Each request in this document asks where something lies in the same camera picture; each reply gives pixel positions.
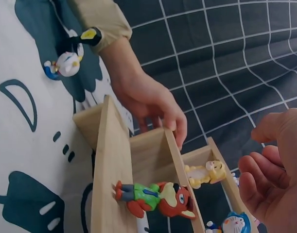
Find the white grid line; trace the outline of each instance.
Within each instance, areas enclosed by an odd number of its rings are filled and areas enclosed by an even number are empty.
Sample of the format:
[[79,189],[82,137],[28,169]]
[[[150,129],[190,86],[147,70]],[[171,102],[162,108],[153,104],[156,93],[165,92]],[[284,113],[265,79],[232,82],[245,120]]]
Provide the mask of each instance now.
[[[265,84],[266,86],[274,89],[277,94],[280,96],[281,100],[283,101],[285,107],[287,109],[289,109],[289,106],[286,104],[286,102],[284,101],[284,98],[282,96],[282,94],[278,91],[278,89],[276,89],[276,87],[272,86],[272,85],[269,85],[267,82],[265,82],[259,75],[257,75],[256,73],[254,73],[250,67],[248,67],[248,64],[247,64],[247,61],[246,61],[246,55],[245,55],[245,47],[246,47],[246,38],[245,38],[245,28],[244,28],[244,24],[243,24],[243,20],[242,20],[242,13],[241,13],[241,6],[240,6],[240,0],[238,0],[238,10],[239,10],[239,19],[240,19],[240,26],[241,26],[241,31],[242,31],[242,34],[243,34],[243,37],[244,37],[244,46],[243,46],[243,49],[242,49],[242,52],[243,52],[243,57],[244,57],[244,62],[245,62],[245,66],[247,67],[248,71],[253,74],[256,78],[258,78],[263,84]],[[269,43],[271,41],[271,34],[269,34],[269,40],[268,40],[268,52],[269,52],[269,55],[270,55],[270,58],[272,60],[274,60],[273,56],[271,55],[271,51],[270,51],[270,46],[269,46]]]
[[[217,72],[217,68],[216,68],[216,63],[215,63],[215,47],[213,45],[213,38],[212,38],[212,34],[211,34],[211,28],[210,28],[210,25],[209,25],[209,20],[208,20],[208,15],[207,15],[207,10],[206,10],[206,4],[205,4],[205,0],[201,0],[202,1],[202,5],[203,5],[203,9],[204,9],[204,15],[205,15],[205,20],[206,20],[206,25],[207,25],[207,29],[208,29],[208,33],[209,33],[209,37],[210,37],[210,42],[212,44],[212,61],[213,61],[213,66],[214,66],[214,72],[215,72],[215,75],[216,75],[216,78],[218,79],[219,83],[223,86],[223,88],[231,95],[232,99],[236,102],[236,104],[238,105],[239,108],[241,108],[245,114],[248,115],[253,127],[255,128],[255,123],[253,121],[253,119],[251,118],[251,116],[249,115],[249,113],[247,112],[247,110],[242,107],[236,100],[236,98],[233,96],[233,94],[229,91],[229,89],[222,83],[220,77],[219,77],[219,74]],[[225,191],[224,187],[223,187],[223,192],[224,192],[224,195],[226,197],[226,200],[227,200],[227,203],[228,203],[228,206],[230,208],[230,210],[232,210],[232,206],[231,206],[231,203],[229,201],[229,198],[228,198],[228,195],[227,195],[227,192]]]
[[[290,29],[287,28],[287,29],[277,29],[277,30],[273,30],[271,31],[271,33],[281,33],[281,32],[287,32],[289,31]],[[251,35],[246,35],[245,38],[252,38],[252,37],[256,37],[256,36],[260,36],[260,35],[267,35],[269,34],[269,31],[267,32],[263,32],[263,33],[255,33],[255,34],[251,34]],[[219,42],[214,42],[213,45],[222,45],[222,44],[225,44],[225,43],[229,43],[229,42],[234,42],[234,41],[237,41],[237,40],[242,40],[244,37],[243,36],[240,36],[240,37],[236,37],[236,38],[233,38],[233,39],[228,39],[228,40],[223,40],[223,41],[219,41]],[[189,49],[189,50],[184,50],[182,52],[178,52],[177,54],[178,55],[182,55],[182,54],[185,54],[185,53],[188,53],[188,52],[193,52],[193,51],[197,51],[197,50],[201,50],[201,49],[206,49],[206,48],[210,48],[212,47],[212,44],[210,45],[203,45],[203,46],[200,46],[200,47],[196,47],[196,48],[193,48],[193,49]],[[141,66],[146,66],[146,65],[150,65],[152,63],[155,63],[155,62],[159,62],[159,61],[162,61],[162,60],[166,60],[168,58],[172,58],[172,57],[175,57],[174,54],[172,55],[167,55],[165,57],[160,57],[160,58],[157,58],[155,60],[152,60],[152,61],[149,61],[149,62],[145,62],[145,63],[142,63]]]
[[[287,99],[287,100],[285,100],[285,101],[286,101],[286,102],[291,102],[291,101],[294,101],[294,100],[297,100],[297,96],[292,97],[292,98],[289,98],[289,99]],[[268,105],[268,106],[266,106],[266,107],[257,109],[257,110],[255,110],[255,111],[253,111],[253,112],[250,112],[250,115],[256,114],[256,113],[258,113],[258,112],[261,112],[261,111],[266,110],[266,109],[269,109],[269,108],[276,107],[276,106],[281,105],[281,104],[283,104],[282,101],[281,101],[281,102],[274,103],[274,104],[271,104],[271,105]],[[229,125],[229,124],[231,124],[231,123],[234,123],[234,122],[236,122],[236,121],[238,121],[238,120],[241,120],[241,119],[243,119],[243,118],[245,118],[245,117],[247,117],[247,115],[242,115],[242,116],[240,116],[240,117],[238,117],[238,118],[236,118],[236,119],[233,119],[233,120],[231,120],[231,121],[229,121],[229,122],[226,122],[225,124],[219,125],[218,127],[214,128],[214,129],[211,129],[211,130],[209,130],[209,131],[206,131],[206,134],[208,134],[208,133],[212,133],[212,132],[214,132],[214,131],[216,131],[216,130],[218,130],[218,129],[224,127],[224,126],[227,126],[227,125]],[[198,138],[200,138],[200,137],[202,137],[202,136],[203,136],[202,134],[201,134],[201,135],[198,135],[198,136],[196,136],[196,137],[194,137],[194,138],[192,138],[192,139],[190,139],[190,140],[188,140],[188,141],[185,141],[184,144],[187,144],[187,143],[189,143],[189,142],[192,142],[193,140],[196,140],[196,139],[198,139]]]
[[277,62],[271,55],[271,51],[270,51],[270,42],[271,42],[271,25],[270,25],[270,18],[269,18],[269,3],[268,0],[266,0],[266,8],[267,8],[267,21],[268,21],[268,28],[269,28],[269,42],[268,42],[268,51],[269,51],[269,55],[270,57],[273,59],[273,62],[275,62],[277,65],[281,66],[282,68],[290,71],[290,72],[294,72],[295,74],[297,74],[297,70],[294,69],[290,69],[286,66],[284,66],[283,64]]
[[[280,58],[287,57],[287,56],[291,56],[291,55],[293,55],[292,52],[290,52],[290,53],[286,53],[286,54],[283,54],[283,55],[280,55],[280,56],[277,56],[277,57],[275,57],[275,58],[276,58],[276,59],[280,59]],[[239,68],[236,68],[236,69],[228,70],[228,71],[225,71],[225,72],[220,73],[220,76],[223,76],[223,75],[226,75],[226,74],[230,74],[230,73],[233,73],[233,72],[237,72],[237,71],[243,70],[243,69],[245,69],[245,68],[251,68],[251,67],[258,66],[258,65],[262,65],[262,64],[265,64],[265,63],[267,63],[267,62],[271,62],[271,61],[272,61],[272,59],[266,59],[266,60],[263,60],[263,61],[261,61],[261,62],[253,63],[253,64],[248,65],[248,66],[244,66],[244,67],[239,67]],[[209,77],[200,79],[200,80],[196,80],[196,81],[193,81],[193,82],[190,82],[190,83],[186,83],[185,86],[189,86],[189,85],[192,85],[192,84],[195,84],[195,83],[200,83],[200,82],[203,82],[203,81],[206,81],[206,80],[209,80],[209,79],[213,79],[213,78],[216,78],[216,75],[212,75],[212,76],[209,76]],[[173,90],[176,90],[176,89],[180,89],[180,88],[182,88],[182,87],[183,87],[183,86],[180,85],[180,86],[171,88],[170,91],[173,91]]]
[[[280,75],[278,75],[278,76],[276,76],[276,77],[274,77],[274,78],[272,78],[272,79],[269,79],[269,80],[267,80],[266,82],[269,83],[269,82],[271,82],[271,81],[273,81],[273,80],[276,80],[276,79],[278,79],[278,78],[280,78],[280,77],[286,75],[287,73],[289,73],[289,71],[286,71],[286,72],[284,72],[284,73],[282,73],[282,74],[280,74]],[[259,83],[259,84],[256,84],[256,85],[247,87],[247,88],[245,88],[245,89],[242,89],[242,90],[239,90],[239,91],[234,92],[233,95],[237,95],[237,94],[239,94],[239,93],[245,92],[245,91],[247,91],[247,90],[253,89],[253,88],[258,87],[258,86],[261,86],[261,85],[264,85],[264,84],[263,84],[263,83]],[[211,102],[208,102],[208,103],[199,105],[199,106],[195,107],[195,109],[205,107],[205,106],[207,106],[207,105],[213,104],[213,103],[215,103],[215,102],[218,102],[218,101],[220,101],[220,100],[223,100],[223,99],[226,99],[226,98],[229,98],[229,97],[231,97],[231,95],[226,95],[226,96],[224,96],[224,97],[218,98],[218,99],[213,100],[213,101],[211,101]],[[296,100],[296,99],[291,98],[291,99],[284,100],[284,101],[287,103],[287,102],[292,101],[292,100]],[[281,103],[283,103],[283,102],[278,102],[278,103],[276,103],[276,104],[269,105],[269,106],[270,106],[270,107],[274,107],[274,106],[280,105]],[[184,113],[188,113],[188,112],[191,112],[191,111],[192,111],[192,109],[189,109],[189,110],[186,110]]]
[[196,119],[198,121],[198,124],[199,124],[199,126],[201,128],[202,134],[204,135],[205,140],[207,141],[206,133],[204,132],[204,129],[203,129],[202,124],[200,122],[199,116],[198,116],[198,114],[197,114],[197,112],[196,112],[196,110],[195,110],[195,108],[193,106],[193,103],[191,101],[191,98],[189,97],[189,94],[188,94],[188,92],[186,90],[186,87],[184,85],[184,79],[183,79],[182,71],[181,71],[181,68],[180,68],[180,64],[179,64],[179,60],[178,60],[178,55],[176,53],[176,48],[175,48],[174,41],[173,41],[173,38],[172,38],[172,35],[171,35],[171,31],[170,31],[170,28],[169,28],[168,20],[165,17],[165,11],[164,11],[163,4],[162,4],[162,1],[161,0],[159,0],[159,4],[160,4],[160,7],[161,7],[162,14],[164,16],[164,20],[165,20],[165,24],[166,24],[167,31],[168,31],[168,34],[169,34],[169,38],[170,38],[170,41],[171,41],[171,44],[172,44],[172,47],[173,47],[173,51],[174,51],[174,54],[175,54],[175,59],[176,59],[176,63],[177,63],[178,72],[179,72],[179,75],[181,77],[181,81],[182,81],[182,84],[183,84],[183,88],[184,88],[186,97],[187,97],[187,99],[188,99],[188,101],[189,101],[189,103],[190,103],[190,105],[192,107],[192,110],[193,110],[193,112],[194,112],[194,114],[196,116]]
[[170,217],[167,217],[167,224],[168,224],[168,233],[171,233],[171,220],[170,220]]
[[[207,25],[207,28],[208,28],[208,33],[209,33],[209,37],[210,37],[210,41],[211,43],[213,43],[213,38],[212,38],[212,34],[211,34],[211,29],[210,29],[210,25],[209,25],[209,21],[208,21],[208,16],[207,16],[207,10],[206,10],[206,4],[205,4],[205,0],[202,0],[202,5],[203,5],[203,8],[204,8],[204,15],[205,15],[205,20],[206,20],[206,25]],[[221,81],[220,77],[219,77],[219,73],[217,72],[217,68],[216,68],[216,63],[215,63],[215,48],[214,46],[212,46],[212,60],[213,60],[213,65],[214,65],[214,72],[215,72],[215,75],[216,75],[216,78],[218,79],[219,83],[223,86],[223,88],[230,94],[230,96],[232,97],[232,99],[235,101],[235,103],[238,105],[239,108],[241,108],[245,114],[248,116],[248,118],[250,119],[253,127],[255,128],[256,125],[252,119],[252,117],[250,116],[250,114],[248,113],[248,111],[243,107],[241,106],[237,99],[234,97],[234,95],[230,92],[230,90],[223,84],[223,82]]]
[[[288,3],[289,1],[271,0],[270,2],[272,2],[272,3],[275,3],[275,2]],[[260,3],[266,3],[266,1],[265,0],[261,0],[261,1],[247,1],[247,2],[240,2],[239,4],[240,5],[253,5],[253,4],[260,4]],[[291,3],[297,3],[297,0],[291,0]],[[217,6],[210,6],[210,7],[207,7],[206,9],[207,10],[212,10],[212,9],[225,8],[225,7],[229,7],[229,6],[236,6],[236,5],[238,5],[238,4],[237,3],[230,3],[230,4],[223,4],[223,5],[217,5]],[[156,23],[156,22],[159,22],[159,21],[168,19],[168,18],[173,18],[173,17],[177,17],[177,16],[188,15],[188,14],[195,13],[195,12],[201,12],[203,10],[204,10],[204,8],[199,8],[199,9],[185,11],[185,12],[182,12],[182,13],[177,13],[177,14],[173,14],[173,15],[169,15],[169,16],[166,16],[164,14],[164,17],[156,18],[156,19],[153,19],[153,20],[149,20],[149,21],[147,21],[145,23],[140,23],[140,24],[137,24],[135,26],[132,26],[131,28],[132,29],[136,29],[136,28],[139,28],[139,27],[142,27],[142,26],[151,24],[151,23]]]
[[289,0],[289,23],[290,23],[290,34],[289,34],[289,38],[288,38],[288,45],[289,45],[291,52],[294,53],[291,43],[290,43],[291,36],[292,36],[291,1],[290,0]]
[[230,172],[232,173],[232,172],[235,172],[235,171],[238,171],[238,170],[239,170],[239,168],[237,167],[237,168],[235,168],[233,170],[230,170]]

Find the green shirt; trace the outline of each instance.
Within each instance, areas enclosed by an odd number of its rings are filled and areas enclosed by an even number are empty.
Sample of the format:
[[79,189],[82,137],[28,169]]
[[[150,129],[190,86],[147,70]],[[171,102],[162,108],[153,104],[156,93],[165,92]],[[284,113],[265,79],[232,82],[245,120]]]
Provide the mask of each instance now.
[[134,184],[134,199],[144,200],[152,208],[152,211],[160,202],[159,195],[159,186],[155,183],[151,184],[149,188],[139,183]]

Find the red fox toy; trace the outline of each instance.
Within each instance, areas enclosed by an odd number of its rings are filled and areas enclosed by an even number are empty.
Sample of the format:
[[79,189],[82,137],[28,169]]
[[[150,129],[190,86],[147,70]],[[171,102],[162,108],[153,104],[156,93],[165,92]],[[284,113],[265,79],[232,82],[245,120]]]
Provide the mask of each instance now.
[[153,211],[156,207],[168,217],[177,215],[194,219],[191,195],[186,187],[177,183],[153,183],[146,187],[139,183],[122,184],[115,187],[117,201],[125,201],[128,210],[136,217],[143,218],[144,211]]

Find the plaid fabric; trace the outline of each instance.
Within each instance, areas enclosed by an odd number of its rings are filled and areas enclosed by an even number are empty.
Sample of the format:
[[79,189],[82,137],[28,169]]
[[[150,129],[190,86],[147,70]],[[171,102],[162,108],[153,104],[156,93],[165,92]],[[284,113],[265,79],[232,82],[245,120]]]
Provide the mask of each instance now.
[[[131,44],[143,69],[171,90],[186,114],[182,153],[212,136],[236,171],[241,156],[265,146],[250,139],[261,118],[297,107],[297,1],[116,3],[133,28]],[[204,221],[220,224],[230,210],[222,186],[204,185],[196,196]],[[148,216],[151,232],[192,232],[188,220]]]

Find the finger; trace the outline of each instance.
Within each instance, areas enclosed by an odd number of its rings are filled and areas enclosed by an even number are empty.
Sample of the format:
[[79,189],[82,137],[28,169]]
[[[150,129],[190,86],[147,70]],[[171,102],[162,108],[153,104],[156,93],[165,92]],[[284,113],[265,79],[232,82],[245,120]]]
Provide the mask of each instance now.
[[241,173],[252,174],[257,191],[267,201],[271,202],[276,197],[276,188],[267,180],[252,156],[244,156],[239,160],[239,170]]
[[162,122],[158,116],[151,118],[154,129],[162,126]]
[[140,131],[142,133],[148,131],[148,126],[145,118],[138,118],[138,123],[139,123]]
[[163,119],[163,125],[171,131],[176,130],[175,113],[165,113]]
[[251,137],[260,143],[270,142],[277,139],[280,127],[281,113],[270,113],[266,115],[258,126],[252,131]]
[[262,155],[265,156],[273,164],[284,168],[281,158],[280,158],[278,147],[266,146],[262,151]]
[[258,153],[250,155],[257,163],[265,178],[278,188],[286,189],[289,187],[290,177],[281,167],[270,162],[266,157]]
[[187,119],[183,112],[176,119],[175,139],[177,146],[182,150],[183,143],[187,136]]
[[240,175],[239,192],[241,200],[250,213],[259,221],[264,222],[270,204],[258,193],[251,173],[244,172]]

